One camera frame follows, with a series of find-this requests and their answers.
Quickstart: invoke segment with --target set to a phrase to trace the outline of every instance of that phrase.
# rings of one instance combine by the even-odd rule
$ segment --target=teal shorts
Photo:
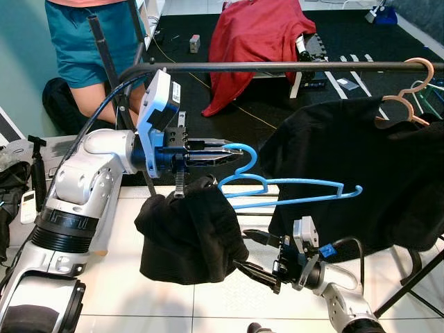
[[[133,65],[138,42],[126,1],[87,8],[45,1],[45,9],[57,55],[58,73],[71,88],[108,80],[87,20],[90,15],[99,19],[117,74]],[[145,35],[144,25],[139,22]]]

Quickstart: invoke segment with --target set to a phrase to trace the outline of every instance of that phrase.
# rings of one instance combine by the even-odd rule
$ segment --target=blue hanger
[[[257,154],[256,151],[247,146],[246,144],[226,144],[223,146],[224,148],[229,149],[241,149],[243,151],[247,151],[251,155],[251,161],[241,168],[236,169],[234,175],[228,176],[227,178],[222,179],[218,188],[222,191],[222,186],[224,186],[227,182],[231,182],[236,179],[255,179],[262,183],[262,189],[258,189],[255,191],[245,191],[233,194],[226,194],[226,198],[235,198],[237,196],[252,196],[253,194],[260,194],[268,192],[269,184],[314,184],[314,185],[326,185],[333,186],[337,188],[337,193],[330,196],[314,196],[311,198],[300,198],[300,199],[291,199],[291,200],[281,200],[281,201],[271,201],[268,203],[250,203],[247,205],[234,205],[233,208],[235,210],[241,208],[251,208],[251,207],[264,207],[264,206],[275,206],[275,205],[288,205],[293,203],[310,203],[312,201],[322,201],[322,200],[334,200],[334,199],[344,199],[344,198],[352,198],[354,196],[360,195],[362,192],[362,187],[357,185],[356,191],[352,193],[343,194],[344,184],[341,182],[329,182],[326,180],[317,180],[317,179],[306,179],[306,178],[278,178],[278,179],[265,179],[259,175],[255,175],[252,173],[244,173],[245,171],[251,169],[252,166],[256,164]]]

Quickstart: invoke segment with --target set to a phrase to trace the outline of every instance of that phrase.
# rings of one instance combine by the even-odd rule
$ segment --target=yellow cable
[[[173,59],[171,59],[169,56],[167,56],[165,52],[163,52],[163,50],[160,48],[160,46],[159,46],[159,44],[157,43],[157,41],[155,40],[155,38],[152,38],[152,40],[154,41],[154,43],[155,43],[155,45],[157,46],[157,48],[159,49],[159,51],[164,55],[164,57],[165,57],[166,59],[168,59],[168,60],[171,61],[171,62],[176,63]],[[206,88],[211,89],[211,87],[210,87],[209,85],[207,85],[205,82],[203,82],[200,78],[198,78],[198,77],[195,76],[194,74],[192,74],[192,73],[188,73],[188,74],[191,75],[193,78],[195,78],[198,82],[202,83],[202,85],[204,85]],[[244,110],[244,109],[241,108],[240,106],[236,105],[234,102],[231,102],[231,104],[233,104],[236,108],[238,108],[238,109],[241,110],[242,112],[245,112],[245,113],[248,114],[249,116],[252,116],[253,118],[255,118],[255,119],[261,121],[262,123],[265,123],[265,124],[268,125],[268,126],[270,126],[272,129],[274,129],[274,130],[276,129],[275,126],[273,126],[273,125],[267,123],[265,120],[259,118],[258,116],[255,116],[255,115],[249,113],[248,111]]]

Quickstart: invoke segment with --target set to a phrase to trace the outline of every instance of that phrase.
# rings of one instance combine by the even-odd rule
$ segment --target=white tile floor
[[[168,194],[172,187],[158,187]],[[235,271],[224,282],[182,286],[154,282],[139,273],[143,237],[133,226],[147,191],[142,187],[121,189],[115,224],[106,257],[93,257],[80,277],[87,285],[77,332],[246,332],[251,322],[274,332],[331,332],[326,306],[311,291],[282,286],[275,295],[268,287]],[[266,229],[269,218],[240,216],[241,229]],[[276,249],[246,240],[249,261],[270,270]],[[426,253],[428,262],[442,248],[438,241]],[[342,266],[358,272],[356,260]],[[405,249],[394,247],[366,258],[365,297],[377,309],[399,287],[402,270],[410,269]],[[440,264],[415,291],[444,310],[444,265]],[[442,332],[444,320],[411,296],[403,297],[382,316],[388,333]]]
[[[219,14],[224,0],[166,0],[163,15]],[[302,10],[342,9],[342,0],[299,0]],[[346,9],[371,8],[376,0],[350,1]]]

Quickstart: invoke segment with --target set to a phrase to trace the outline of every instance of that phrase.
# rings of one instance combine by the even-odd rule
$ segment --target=black cloth
[[[380,104],[364,98],[301,108],[268,139],[259,152],[268,177],[342,182],[343,193],[364,188],[354,198],[277,206],[270,233],[293,234],[293,220],[312,216],[320,245],[355,236],[368,254],[435,244],[444,233],[444,123],[382,128],[375,122]],[[279,187],[280,200],[335,194],[317,185]],[[357,256],[353,247],[344,251],[337,260]]]
[[[145,236],[140,272],[152,280],[178,284],[221,282],[244,261],[248,250],[237,216],[215,178],[185,187],[185,197],[155,195],[135,219]]]
[[[0,172],[0,262],[7,260],[6,248],[9,247],[9,223],[19,212],[20,201],[28,190],[26,183],[31,174],[27,162],[18,162]]]

